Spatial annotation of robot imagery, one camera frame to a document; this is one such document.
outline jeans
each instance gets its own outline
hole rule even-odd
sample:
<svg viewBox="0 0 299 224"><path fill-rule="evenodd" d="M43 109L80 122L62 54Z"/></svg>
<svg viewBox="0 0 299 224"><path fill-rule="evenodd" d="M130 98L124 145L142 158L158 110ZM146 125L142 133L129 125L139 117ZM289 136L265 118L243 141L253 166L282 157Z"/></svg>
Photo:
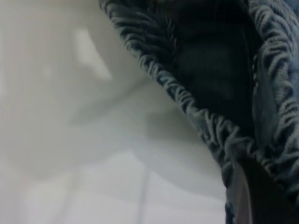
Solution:
<svg viewBox="0 0 299 224"><path fill-rule="evenodd" d="M234 218L234 164L242 158L260 163L298 209L297 0L100 0L100 6L219 164L227 224Z"/></svg>

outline blurry background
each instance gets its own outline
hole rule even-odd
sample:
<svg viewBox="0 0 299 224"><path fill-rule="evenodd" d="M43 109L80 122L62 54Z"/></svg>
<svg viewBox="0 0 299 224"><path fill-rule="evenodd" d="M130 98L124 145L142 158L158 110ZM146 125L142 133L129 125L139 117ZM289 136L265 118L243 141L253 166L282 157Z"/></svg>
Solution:
<svg viewBox="0 0 299 224"><path fill-rule="evenodd" d="M0 0L0 223L224 223L225 189L96 0Z"/></svg>

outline gathered fabric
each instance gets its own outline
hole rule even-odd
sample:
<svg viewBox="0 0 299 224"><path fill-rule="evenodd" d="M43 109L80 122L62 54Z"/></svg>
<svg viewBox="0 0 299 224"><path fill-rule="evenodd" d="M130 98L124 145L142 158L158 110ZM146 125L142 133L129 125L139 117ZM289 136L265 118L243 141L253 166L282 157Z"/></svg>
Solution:
<svg viewBox="0 0 299 224"><path fill-rule="evenodd" d="M297 0L100 0L100 7L220 166L226 223L242 158L261 164L299 209Z"/></svg>

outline white surface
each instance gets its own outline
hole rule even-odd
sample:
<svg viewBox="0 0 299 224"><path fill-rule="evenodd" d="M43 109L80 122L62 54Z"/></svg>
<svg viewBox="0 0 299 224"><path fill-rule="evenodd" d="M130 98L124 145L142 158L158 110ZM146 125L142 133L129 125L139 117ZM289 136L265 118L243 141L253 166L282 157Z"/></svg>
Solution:
<svg viewBox="0 0 299 224"><path fill-rule="evenodd" d="M0 223L224 223L221 175L96 0L0 1Z"/></svg>

